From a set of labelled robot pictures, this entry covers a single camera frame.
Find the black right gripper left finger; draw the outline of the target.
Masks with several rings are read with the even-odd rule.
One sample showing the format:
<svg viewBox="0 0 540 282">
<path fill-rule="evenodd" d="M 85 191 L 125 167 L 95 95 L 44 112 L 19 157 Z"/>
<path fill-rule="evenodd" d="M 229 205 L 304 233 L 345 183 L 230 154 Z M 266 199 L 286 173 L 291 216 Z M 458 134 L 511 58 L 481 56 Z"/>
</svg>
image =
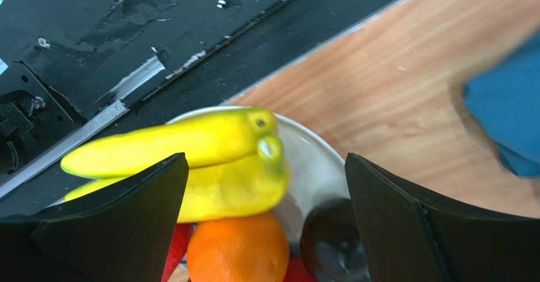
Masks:
<svg viewBox="0 0 540 282">
<path fill-rule="evenodd" d="M 160 281 L 189 167 L 177 153 L 32 215 L 1 219 L 2 281 Z"/>
</svg>

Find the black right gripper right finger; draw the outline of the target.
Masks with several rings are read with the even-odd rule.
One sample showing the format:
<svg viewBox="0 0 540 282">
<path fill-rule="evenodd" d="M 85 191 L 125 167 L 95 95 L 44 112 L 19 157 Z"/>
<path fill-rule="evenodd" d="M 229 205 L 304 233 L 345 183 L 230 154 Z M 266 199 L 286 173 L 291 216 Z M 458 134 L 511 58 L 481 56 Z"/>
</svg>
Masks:
<svg viewBox="0 0 540 282">
<path fill-rule="evenodd" d="M 345 174 L 372 281 L 538 281 L 539 220 L 470 205 L 350 153 Z"/>
</svg>

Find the red fake apple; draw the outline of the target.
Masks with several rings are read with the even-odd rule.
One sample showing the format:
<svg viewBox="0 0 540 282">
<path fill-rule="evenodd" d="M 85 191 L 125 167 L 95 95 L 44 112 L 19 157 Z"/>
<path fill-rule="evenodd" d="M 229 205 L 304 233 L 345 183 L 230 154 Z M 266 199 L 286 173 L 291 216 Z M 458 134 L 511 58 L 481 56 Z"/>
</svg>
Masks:
<svg viewBox="0 0 540 282">
<path fill-rule="evenodd" d="M 188 243 L 190 241 L 192 233 L 192 224 L 176 224 L 161 282 L 167 282 L 176 267 L 182 261 L 184 255 L 187 252 Z"/>
</svg>

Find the dark purple fake fruit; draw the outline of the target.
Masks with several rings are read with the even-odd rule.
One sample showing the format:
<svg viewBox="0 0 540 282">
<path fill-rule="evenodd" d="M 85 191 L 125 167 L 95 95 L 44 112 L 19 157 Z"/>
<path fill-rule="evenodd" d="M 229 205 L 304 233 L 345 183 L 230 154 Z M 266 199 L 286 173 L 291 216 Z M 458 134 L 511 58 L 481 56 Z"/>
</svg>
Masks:
<svg viewBox="0 0 540 282">
<path fill-rule="evenodd" d="M 304 222 L 299 247 L 316 281 L 371 280 L 350 199 L 316 205 Z"/>
</svg>

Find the red fake pomegranate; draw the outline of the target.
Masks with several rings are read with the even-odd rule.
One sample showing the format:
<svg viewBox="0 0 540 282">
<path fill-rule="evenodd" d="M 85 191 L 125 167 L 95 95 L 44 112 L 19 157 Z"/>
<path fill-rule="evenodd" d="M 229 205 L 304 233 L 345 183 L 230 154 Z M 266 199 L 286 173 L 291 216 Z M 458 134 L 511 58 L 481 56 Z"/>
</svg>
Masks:
<svg viewBox="0 0 540 282">
<path fill-rule="evenodd" d="M 316 282 L 300 257 L 291 258 L 283 282 Z"/>
</svg>

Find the yellow fake banana bunch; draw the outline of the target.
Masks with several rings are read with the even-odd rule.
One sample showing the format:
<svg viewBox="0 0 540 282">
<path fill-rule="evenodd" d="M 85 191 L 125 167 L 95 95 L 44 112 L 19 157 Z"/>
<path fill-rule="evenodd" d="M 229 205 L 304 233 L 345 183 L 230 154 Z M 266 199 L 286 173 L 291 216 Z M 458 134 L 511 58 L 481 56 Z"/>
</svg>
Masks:
<svg viewBox="0 0 540 282">
<path fill-rule="evenodd" d="M 121 181 L 184 153 L 188 181 L 178 222 L 202 222 L 266 212 L 283 199 L 290 166 L 273 112 L 237 108 L 103 137 L 66 154 L 61 168 L 92 180 L 67 200 Z"/>
</svg>

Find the orange fake orange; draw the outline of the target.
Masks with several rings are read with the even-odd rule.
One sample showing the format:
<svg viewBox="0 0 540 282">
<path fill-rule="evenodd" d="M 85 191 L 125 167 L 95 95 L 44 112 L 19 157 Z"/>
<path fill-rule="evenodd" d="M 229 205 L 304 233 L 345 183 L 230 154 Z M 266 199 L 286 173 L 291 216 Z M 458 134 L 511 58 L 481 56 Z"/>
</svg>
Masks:
<svg viewBox="0 0 540 282">
<path fill-rule="evenodd" d="M 270 212 L 201 222 L 186 254 L 191 281 L 283 281 L 290 246 Z"/>
</svg>

